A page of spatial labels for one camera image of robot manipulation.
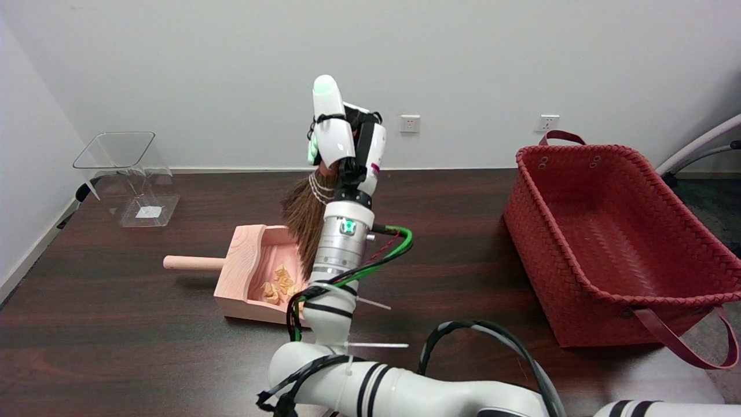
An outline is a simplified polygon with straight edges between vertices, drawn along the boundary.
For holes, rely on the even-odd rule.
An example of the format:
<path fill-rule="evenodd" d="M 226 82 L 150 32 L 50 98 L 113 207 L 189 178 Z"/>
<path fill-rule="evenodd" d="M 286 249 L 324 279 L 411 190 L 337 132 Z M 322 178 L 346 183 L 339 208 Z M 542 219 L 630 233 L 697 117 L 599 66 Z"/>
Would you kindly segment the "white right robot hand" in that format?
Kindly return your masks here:
<path fill-rule="evenodd" d="M 307 132 L 316 150 L 312 164 L 337 168 L 337 199 L 355 198 L 370 206 L 386 150 L 381 114 L 344 102 L 331 75 L 317 77 L 312 94 L 313 120 Z"/>

